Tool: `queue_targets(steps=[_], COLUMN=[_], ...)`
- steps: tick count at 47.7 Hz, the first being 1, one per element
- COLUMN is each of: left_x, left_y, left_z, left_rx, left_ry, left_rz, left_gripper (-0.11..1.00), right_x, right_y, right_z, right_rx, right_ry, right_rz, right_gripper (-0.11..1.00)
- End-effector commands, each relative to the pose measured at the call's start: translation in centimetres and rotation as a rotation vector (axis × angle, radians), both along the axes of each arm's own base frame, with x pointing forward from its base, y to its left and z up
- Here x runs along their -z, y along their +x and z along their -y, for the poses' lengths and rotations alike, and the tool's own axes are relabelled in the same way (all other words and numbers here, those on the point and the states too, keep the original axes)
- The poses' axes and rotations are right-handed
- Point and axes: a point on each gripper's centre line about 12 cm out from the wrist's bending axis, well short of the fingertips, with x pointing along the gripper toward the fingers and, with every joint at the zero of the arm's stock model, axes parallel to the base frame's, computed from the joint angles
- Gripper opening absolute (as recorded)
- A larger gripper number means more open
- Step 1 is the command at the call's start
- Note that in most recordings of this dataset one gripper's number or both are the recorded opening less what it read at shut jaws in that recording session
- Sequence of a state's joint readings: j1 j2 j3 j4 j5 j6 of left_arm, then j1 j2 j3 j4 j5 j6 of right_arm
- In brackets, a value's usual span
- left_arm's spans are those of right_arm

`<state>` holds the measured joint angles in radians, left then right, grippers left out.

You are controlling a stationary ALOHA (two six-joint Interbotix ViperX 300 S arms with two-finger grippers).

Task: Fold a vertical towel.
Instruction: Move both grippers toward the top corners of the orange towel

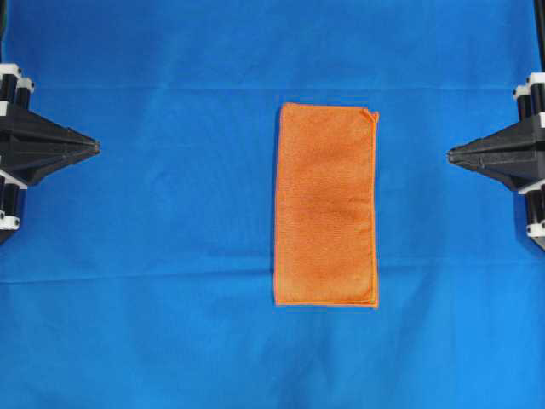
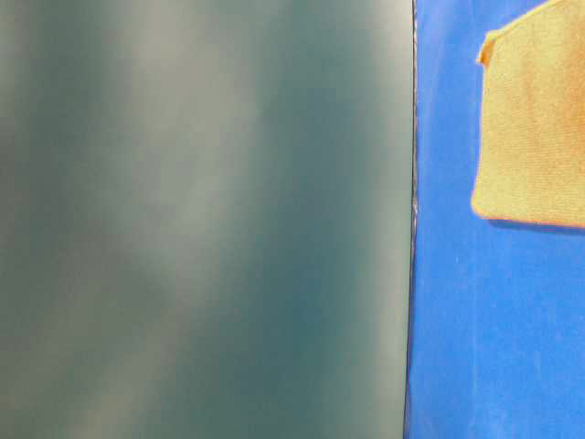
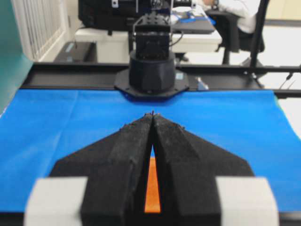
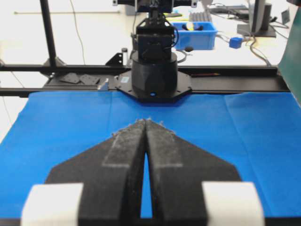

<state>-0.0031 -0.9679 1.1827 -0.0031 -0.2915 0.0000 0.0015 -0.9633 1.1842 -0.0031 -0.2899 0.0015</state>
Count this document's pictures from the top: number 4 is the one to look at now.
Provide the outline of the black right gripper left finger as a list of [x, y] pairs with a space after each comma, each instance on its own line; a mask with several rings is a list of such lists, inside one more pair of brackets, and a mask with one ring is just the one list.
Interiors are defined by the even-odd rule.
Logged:
[[139, 215], [146, 123], [54, 166], [34, 185], [22, 210], [23, 226], [120, 226]]

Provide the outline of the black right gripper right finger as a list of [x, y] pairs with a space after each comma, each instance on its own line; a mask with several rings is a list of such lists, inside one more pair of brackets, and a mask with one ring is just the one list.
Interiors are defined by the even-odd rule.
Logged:
[[146, 121], [153, 210], [166, 226], [262, 226], [255, 185], [230, 162]]

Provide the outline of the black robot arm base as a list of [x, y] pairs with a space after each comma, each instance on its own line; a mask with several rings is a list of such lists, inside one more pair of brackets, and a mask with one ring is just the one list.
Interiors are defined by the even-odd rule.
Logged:
[[165, 13], [174, 7], [195, 8], [195, 0], [114, 0], [131, 5], [136, 12], [146, 12], [135, 32], [136, 48], [132, 54], [131, 70], [119, 75], [117, 89], [132, 95], [141, 102], [173, 102], [192, 91], [189, 75], [178, 70], [178, 60], [172, 48], [179, 34]]

